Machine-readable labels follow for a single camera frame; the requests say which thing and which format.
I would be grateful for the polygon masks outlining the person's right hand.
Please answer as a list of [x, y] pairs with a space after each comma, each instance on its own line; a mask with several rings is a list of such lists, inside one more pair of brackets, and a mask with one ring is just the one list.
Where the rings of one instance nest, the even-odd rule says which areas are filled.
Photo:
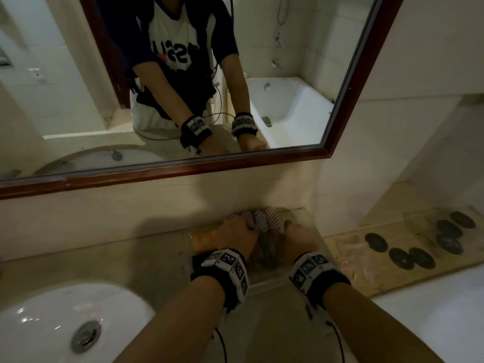
[[320, 235], [316, 230], [286, 220], [280, 237], [280, 263], [292, 265], [299, 256], [319, 251], [319, 241]]

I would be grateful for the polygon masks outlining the person's left hand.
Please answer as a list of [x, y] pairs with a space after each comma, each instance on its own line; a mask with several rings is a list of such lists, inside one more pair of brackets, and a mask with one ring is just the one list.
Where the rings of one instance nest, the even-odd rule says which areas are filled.
[[258, 238], [238, 238], [233, 237], [227, 232], [227, 220], [218, 228], [218, 250], [232, 249], [239, 252], [246, 260], [251, 257], [251, 254], [257, 244]]

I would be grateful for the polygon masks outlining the patterned fabric bundle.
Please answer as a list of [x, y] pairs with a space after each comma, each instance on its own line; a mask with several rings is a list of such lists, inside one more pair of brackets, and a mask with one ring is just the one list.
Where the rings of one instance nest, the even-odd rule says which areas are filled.
[[273, 207], [265, 209], [246, 210], [232, 214], [229, 219], [244, 217], [247, 224], [258, 229], [257, 244], [247, 260], [247, 269], [257, 274], [285, 268], [281, 262], [282, 223]]

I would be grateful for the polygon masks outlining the person's right forearm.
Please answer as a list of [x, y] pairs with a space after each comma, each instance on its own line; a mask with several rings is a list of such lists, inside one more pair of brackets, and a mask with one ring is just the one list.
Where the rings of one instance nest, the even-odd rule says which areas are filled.
[[348, 284], [330, 286], [321, 303], [359, 363], [444, 363], [407, 327]]

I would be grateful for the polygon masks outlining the orange cloth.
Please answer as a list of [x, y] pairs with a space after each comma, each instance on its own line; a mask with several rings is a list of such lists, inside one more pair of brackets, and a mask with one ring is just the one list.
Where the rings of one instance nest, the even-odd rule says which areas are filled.
[[191, 246], [196, 255], [218, 249], [218, 230], [191, 235]]

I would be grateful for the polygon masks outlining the black marker-covered left wrist tracker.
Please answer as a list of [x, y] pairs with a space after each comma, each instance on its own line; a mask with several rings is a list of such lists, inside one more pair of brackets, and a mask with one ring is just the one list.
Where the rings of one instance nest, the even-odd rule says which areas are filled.
[[245, 302], [250, 287], [244, 256], [234, 249], [215, 250], [190, 275], [193, 281], [201, 276], [215, 279], [225, 293], [226, 314], [238, 310]]

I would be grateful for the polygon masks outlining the black marker-covered wrist tracker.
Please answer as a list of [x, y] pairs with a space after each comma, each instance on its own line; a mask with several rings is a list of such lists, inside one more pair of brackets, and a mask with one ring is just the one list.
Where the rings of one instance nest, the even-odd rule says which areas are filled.
[[337, 327], [323, 304], [323, 296], [331, 286], [351, 286], [351, 282], [336, 264], [318, 251], [305, 252], [293, 262], [288, 280], [298, 291], [312, 326], [325, 336], [337, 334]]
[[190, 275], [193, 281], [201, 276], [215, 279], [225, 293], [226, 314], [238, 310], [245, 302], [250, 287], [244, 256], [234, 249], [215, 250]]

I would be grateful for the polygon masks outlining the black marker-covered right wrist tracker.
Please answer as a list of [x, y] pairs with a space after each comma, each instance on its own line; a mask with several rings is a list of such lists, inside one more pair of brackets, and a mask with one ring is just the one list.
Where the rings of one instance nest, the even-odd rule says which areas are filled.
[[351, 286], [351, 282], [336, 264], [318, 251], [305, 252], [293, 262], [288, 280], [298, 291], [312, 326], [325, 336], [337, 334], [337, 327], [323, 304], [323, 296], [331, 286]]

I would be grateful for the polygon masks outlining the clear tray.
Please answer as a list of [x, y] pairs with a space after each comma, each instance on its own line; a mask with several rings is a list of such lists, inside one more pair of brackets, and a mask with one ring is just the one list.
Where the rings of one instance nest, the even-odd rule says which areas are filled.
[[[304, 225], [318, 232], [318, 230], [316, 229], [311, 219], [309, 212], [304, 207], [300, 207], [296, 209], [287, 209], [287, 208], [280, 207], [280, 208], [276, 208], [275, 210], [278, 213], [282, 223], [282, 234], [284, 233], [284, 223], [286, 220], [291, 220], [295, 224]], [[189, 253], [189, 260], [192, 263], [192, 268], [195, 268], [197, 265], [199, 265], [201, 263], [201, 257], [203, 255], [207, 255], [209, 252], [196, 255], [191, 246], [191, 235], [208, 232], [211, 230], [217, 230], [218, 227], [219, 225], [205, 226], [205, 227], [195, 228], [194, 230], [191, 230], [189, 232], [187, 247], [188, 247], [188, 253]], [[328, 256], [331, 261], [334, 260], [328, 246], [325, 244], [323, 237], [321, 235], [320, 235], [320, 241], [319, 241], [319, 251], [321, 251], [324, 256]], [[288, 273], [290, 268], [291, 268], [291, 265], [287, 265], [285, 266], [285, 268], [279, 268], [273, 271], [265, 271], [257, 274], [253, 274], [248, 271], [248, 276], [250, 280], [250, 287], [249, 287], [250, 292], [256, 293], [256, 291], [261, 291], [263, 289], [270, 289], [273, 287], [278, 287], [280, 285], [283, 285], [284, 283], [288, 282]]]

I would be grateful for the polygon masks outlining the clear plastic sheet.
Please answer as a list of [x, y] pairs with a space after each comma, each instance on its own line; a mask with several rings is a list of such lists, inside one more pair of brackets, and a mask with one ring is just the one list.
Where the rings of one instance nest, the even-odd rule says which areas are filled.
[[338, 234], [333, 237], [339, 265], [353, 282], [380, 287], [380, 262], [388, 251], [384, 238], [372, 231]]

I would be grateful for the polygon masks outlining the wooden board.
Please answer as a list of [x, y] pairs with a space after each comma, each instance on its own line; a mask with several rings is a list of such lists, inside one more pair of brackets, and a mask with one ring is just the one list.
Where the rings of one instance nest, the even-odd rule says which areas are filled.
[[[436, 211], [438, 209], [444, 209], [444, 208], [421, 210], [421, 211]], [[463, 211], [465, 213], [468, 213], [471, 217], [475, 217], [475, 219], [478, 220], [479, 224], [484, 223], [484, 213], [480, 213], [474, 207], [471, 207], [471, 206], [448, 207], [445, 209], [455, 209], [455, 210]], [[365, 231], [365, 230], [385, 232], [385, 230], [389, 230], [389, 228], [387, 227], [388, 224], [364, 227], [361, 229], [354, 230], [352, 232], [359, 232], [359, 231]], [[334, 236], [325, 237], [324, 242], [328, 246], [333, 257], [335, 258], [337, 265], [340, 267], [339, 262], [337, 260], [338, 252], [335, 246], [335, 242], [333, 241]], [[439, 276], [452, 274], [457, 271], [470, 268], [473, 266], [477, 266], [483, 263], [484, 263], [484, 252], [473, 251], [472, 253], [466, 254], [464, 256], [445, 256], [443, 259], [437, 261], [437, 266], [435, 269], [427, 270], [427, 269], [423, 269], [418, 266], [415, 266], [413, 269], [405, 270], [397, 267], [393, 262], [391, 262], [388, 253], [386, 253], [386, 255], [383, 256], [382, 260], [378, 262], [378, 265], [380, 266], [380, 269], [381, 269], [380, 276], [379, 276], [379, 282], [381, 285], [380, 287], [372, 288], [372, 287], [367, 287], [365, 285], [362, 285], [358, 282], [355, 283], [351, 280], [350, 281], [352, 282], [353, 286], [356, 289], [358, 289], [361, 293], [365, 294], [368, 297], [374, 297], [384, 293], [388, 293], [393, 290], [401, 289], [403, 287], [408, 287], [408, 286], [417, 284], [419, 282], [434, 279]]]

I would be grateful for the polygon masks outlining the group of black discs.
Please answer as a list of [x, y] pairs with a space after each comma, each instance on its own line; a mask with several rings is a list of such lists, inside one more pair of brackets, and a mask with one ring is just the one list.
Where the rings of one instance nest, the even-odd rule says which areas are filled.
[[455, 209], [418, 211], [404, 214], [389, 230], [372, 231], [364, 236], [371, 250], [388, 253], [397, 267], [415, 266], [431, 270], [445, 256], [464, 256], [484, 252], [484, 223]]

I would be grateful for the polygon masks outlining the metal sink drain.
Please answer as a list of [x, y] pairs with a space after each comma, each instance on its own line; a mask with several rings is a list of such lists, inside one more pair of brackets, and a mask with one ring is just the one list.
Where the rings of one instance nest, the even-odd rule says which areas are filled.
[[72, 335], [70, 349], [74, 354], [83, 354], [92, 349], [102, 333], [99, 321], [91, 320], [81, 325]]

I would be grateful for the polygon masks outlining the white sink basin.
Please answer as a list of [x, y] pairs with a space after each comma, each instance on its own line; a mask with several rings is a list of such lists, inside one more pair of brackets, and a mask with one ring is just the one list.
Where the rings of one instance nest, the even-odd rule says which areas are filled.
[[[113, 363], [154, 315], [141, 297], [113, 284], [44, 291], [0, 311], [0, 363]], [[101, 336], [74, 354], [72, 335], [91, 320], [101, 323]]]

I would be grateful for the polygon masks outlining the wood-framed wall mirror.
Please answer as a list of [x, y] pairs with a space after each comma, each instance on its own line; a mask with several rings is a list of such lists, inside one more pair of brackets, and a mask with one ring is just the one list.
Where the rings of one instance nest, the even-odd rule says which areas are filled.
[[404, 0], [375, 0], [319, 144], [0, 181], [0, 201], [273, 164], [329, 159]]

